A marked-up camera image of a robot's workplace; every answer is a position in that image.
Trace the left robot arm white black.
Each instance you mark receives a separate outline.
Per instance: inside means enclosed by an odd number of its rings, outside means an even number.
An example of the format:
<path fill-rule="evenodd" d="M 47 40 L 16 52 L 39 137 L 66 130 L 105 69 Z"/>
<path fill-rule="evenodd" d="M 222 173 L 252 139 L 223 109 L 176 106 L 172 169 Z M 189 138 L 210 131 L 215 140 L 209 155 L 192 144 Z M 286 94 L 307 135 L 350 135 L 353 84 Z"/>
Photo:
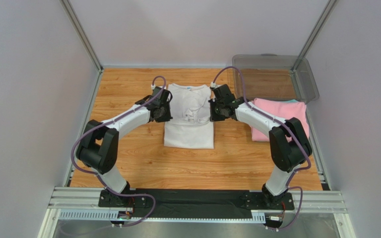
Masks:
<path fill-rule="evenodd" d="M 103 185 L 102 202 L 113 202 L 120 207 L 132 204 L 130 184 L 116 167 L 119 141 L 141 125 L 170 121 L 172 98 L 167 89 L 152 86 L 152 94 L 135 102 L 127 111 L 112 119 L 87 123 L 73 150 L 75 158 L 89 167 L 89 172 Z"/>

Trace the white t shirt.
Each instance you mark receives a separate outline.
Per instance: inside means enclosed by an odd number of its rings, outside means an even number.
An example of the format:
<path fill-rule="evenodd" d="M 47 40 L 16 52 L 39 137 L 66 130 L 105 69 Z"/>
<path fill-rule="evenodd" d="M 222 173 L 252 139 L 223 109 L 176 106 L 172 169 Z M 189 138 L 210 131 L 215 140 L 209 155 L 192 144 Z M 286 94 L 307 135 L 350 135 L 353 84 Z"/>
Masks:
<path fill-rule="evenodd" d="M 164 127 L 164 146 L 182 149 L 213 149 L 214 123 L 210 121 L 211 90 L 207 85 L 168 85 L 170 121 Z"/>

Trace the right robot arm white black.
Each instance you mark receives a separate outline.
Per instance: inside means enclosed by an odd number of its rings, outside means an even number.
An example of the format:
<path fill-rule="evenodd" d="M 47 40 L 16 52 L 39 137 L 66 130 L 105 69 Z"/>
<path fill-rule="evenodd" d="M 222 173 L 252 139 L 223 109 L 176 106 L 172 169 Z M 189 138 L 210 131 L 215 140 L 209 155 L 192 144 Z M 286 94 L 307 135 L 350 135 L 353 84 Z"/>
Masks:
<path fill-rule="evenodd" d="M 214 97 L 209 100 L 210 121 L 234 119 L 260 131 L 269 139 L 274 169 L 262 186 L 263 205 L 281 205 L 289 184 L 300 166 L 307 162 L 312 147 L 302 123 L 297 118 L 284 119 L 267 113 L 246 98 L 236 98 L 228 85 L 211 83 Z"/>

